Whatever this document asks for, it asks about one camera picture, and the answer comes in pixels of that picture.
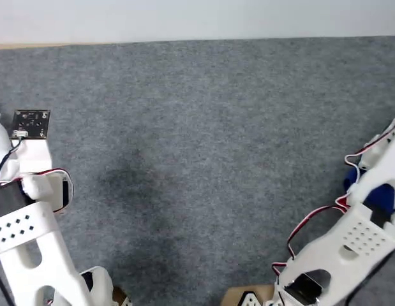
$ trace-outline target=connector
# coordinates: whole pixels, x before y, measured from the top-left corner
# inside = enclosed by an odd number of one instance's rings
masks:
[[[29,132],[27,131],[13,131],[13,135],[11,137],[13,138],[27,138],[29,136]]]

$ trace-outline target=white plastic bracket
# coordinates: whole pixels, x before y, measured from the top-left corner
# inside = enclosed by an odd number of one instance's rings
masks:
[[[38,266],[26,249],[26,243],[34,239],[42,257]],[[93,306],[49,203],[33,203],[0,217],[0,261],[16,305],[42,306],[40,289],[52,286],[73,306]]]
[[[329,286],[318,298],[319,306],[336,305],[395,249],[395,226],[389,222],[383,228],[377,226],[370,221],[371,213],[362,203],[354,205],[324,236],[288,260],[276,284],[276,293],[281,293],[285,305],[302,305],[284,288],[300,274],[316,270],[331,275]]]

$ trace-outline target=wooden baseboard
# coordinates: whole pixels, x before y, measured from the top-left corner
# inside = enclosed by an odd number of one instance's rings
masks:
[[[106,45],[108,43],[10,43],[0,44],[0,50],[21,48],[61,47],[68,45]]]

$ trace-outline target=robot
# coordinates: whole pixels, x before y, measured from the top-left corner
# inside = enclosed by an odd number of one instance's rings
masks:
[[[78,273],[73,266],[54,218],[71,202],[73,184],[67,171],[52,169],[46,141],[49,115],[48,110],[17,110],[13,146],[0,125],[0,262],[15,304],[42,305],[40,288],[52,286],[55,306],[132,306],[104,268]],[[345,162],[353,167],[345,195],[310,212],[292,231],[289,259],[271,265],[275,283],[229,289],[221,306],[333,306],[346,296],[348,305],[386,263],[395,250],[395,118]],[[290,246],[293,237],[312,217],[330,209],[343,216],[296,254]],[[38,266],[26,250],[32,240],[43,258]]]
[[[54,217],[71,203],[73,182],[67,171],[52,169],[49,117],[49,110],[16,110],[11,140],[0,125],[0,263],[14,297],[0,280],[6,301],[41,306],[42,287],[52,286],[47,305],[132,306],[104,268],[78,273],[73,265]],[[27,251],[31,241],[41,252],[38,266]]]
[[[359,158],[358,164],[350,158]],[[395,118],[355,154],[345,179],[346,194],[309,213],[287,240],[290,257],[271,265],[273,286],[229,289],[221,306],[333,306],[355,294],[395,250]],[[314,216],[336,209],[343,216],[298,254],[291,239]]]

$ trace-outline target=red wire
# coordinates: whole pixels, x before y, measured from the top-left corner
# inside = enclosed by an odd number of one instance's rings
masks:
[[[343,214],[346,212],[346,210],[344,208],[338,207],[336,205],[328,205],[328,206],[322,206],[320,208],[315,209],[314,211],[310,212],[295,228],[294,230],[291,232],[291,234],[288,237],[287,240],[287,248],[288,251],[292,257],[292,259],[295,259],[295,253],[292,250],[291,246],[290,246],[290,242],[291,240],[296,236],[296,234],[298,234],[298,232],[305,226],[306,223],[309,222],[310,219],[312,219],[312,217],[314,217],[315,215],[319,214],[320,212],[323,212],[324,210],[327,209],[337,209],[340,210]]]

